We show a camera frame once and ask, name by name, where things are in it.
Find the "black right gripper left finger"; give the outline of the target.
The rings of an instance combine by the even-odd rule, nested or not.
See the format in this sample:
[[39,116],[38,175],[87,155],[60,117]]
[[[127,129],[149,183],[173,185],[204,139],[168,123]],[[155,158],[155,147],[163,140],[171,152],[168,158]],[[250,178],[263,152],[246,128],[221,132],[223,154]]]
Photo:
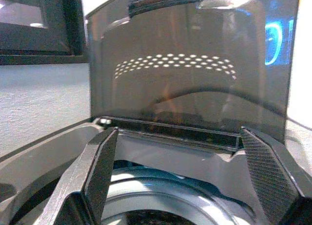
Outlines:
[[95,135],[64,171],[36,225],[100,225],[114,166],[118,128]]

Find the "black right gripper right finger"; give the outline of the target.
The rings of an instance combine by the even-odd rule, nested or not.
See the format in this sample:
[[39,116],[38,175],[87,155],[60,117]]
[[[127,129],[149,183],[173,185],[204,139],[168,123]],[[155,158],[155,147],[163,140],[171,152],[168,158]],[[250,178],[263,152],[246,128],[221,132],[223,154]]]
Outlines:
[[252,185],[270,225],[312,225],[312,176],[271,136],[248,127],[240,135]]

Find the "grey top-load washing machine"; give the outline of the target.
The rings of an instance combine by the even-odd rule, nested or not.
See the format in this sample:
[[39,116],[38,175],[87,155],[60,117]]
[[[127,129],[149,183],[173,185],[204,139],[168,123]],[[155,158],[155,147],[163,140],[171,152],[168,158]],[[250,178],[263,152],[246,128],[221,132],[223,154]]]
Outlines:
[[213,184],[270,225],[252,185],[240,132],[229,146],[196,141],[193,133],[182,138],[117,126],[105,117],[62,128],[0,157],[0,225],[17,224],[25,216],[36,225],[64,171],[110,127],[118,128],[113,170],[143,166]]

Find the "white-rimmed washer drum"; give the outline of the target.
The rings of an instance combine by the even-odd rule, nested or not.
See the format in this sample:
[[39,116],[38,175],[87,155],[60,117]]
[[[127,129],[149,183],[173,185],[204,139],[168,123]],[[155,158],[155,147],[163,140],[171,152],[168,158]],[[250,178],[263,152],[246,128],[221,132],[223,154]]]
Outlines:
[[249,205],[213,184],[158,169],[114,169],[101,225],[265,225]]

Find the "smoked transparent washer lid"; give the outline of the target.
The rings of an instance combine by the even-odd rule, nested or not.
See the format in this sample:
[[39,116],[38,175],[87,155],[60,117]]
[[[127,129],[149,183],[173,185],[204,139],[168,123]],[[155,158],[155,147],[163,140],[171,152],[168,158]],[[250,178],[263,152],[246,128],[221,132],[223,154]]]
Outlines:
[[299,0],[108,0],[87,14],[91,114],[235,145],[283,143]]

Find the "black framed window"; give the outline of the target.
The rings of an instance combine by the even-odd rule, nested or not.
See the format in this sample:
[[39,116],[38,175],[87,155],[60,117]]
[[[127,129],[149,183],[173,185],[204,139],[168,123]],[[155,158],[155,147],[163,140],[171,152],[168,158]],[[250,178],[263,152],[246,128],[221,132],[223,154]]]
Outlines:
[[0,0],[0,65],[87,62],[82,0]]

